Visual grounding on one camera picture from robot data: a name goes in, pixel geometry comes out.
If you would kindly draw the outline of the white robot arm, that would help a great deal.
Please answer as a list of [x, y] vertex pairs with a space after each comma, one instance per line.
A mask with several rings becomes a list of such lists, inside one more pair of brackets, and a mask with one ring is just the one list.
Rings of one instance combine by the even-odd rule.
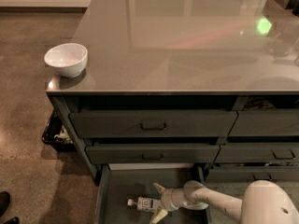
[[167, 189], [158, 183], [154, 187], [161, 194], [150, 224], [157, 224], [169, 212], [185, 208], [204, 210], [213, 207], [237, 224], [299, 224], [299, 213], [289, 195], [277, 184], [259, 180], [245, 190], [238, 199], [191, 180], [182, 188]]

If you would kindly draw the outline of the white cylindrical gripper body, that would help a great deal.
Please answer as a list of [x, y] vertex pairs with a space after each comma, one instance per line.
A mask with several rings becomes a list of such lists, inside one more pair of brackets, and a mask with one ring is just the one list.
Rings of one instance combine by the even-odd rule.
[[165, 189], [161, 194], [161, 205], [167, 211], [178, 210], [179, 189]]

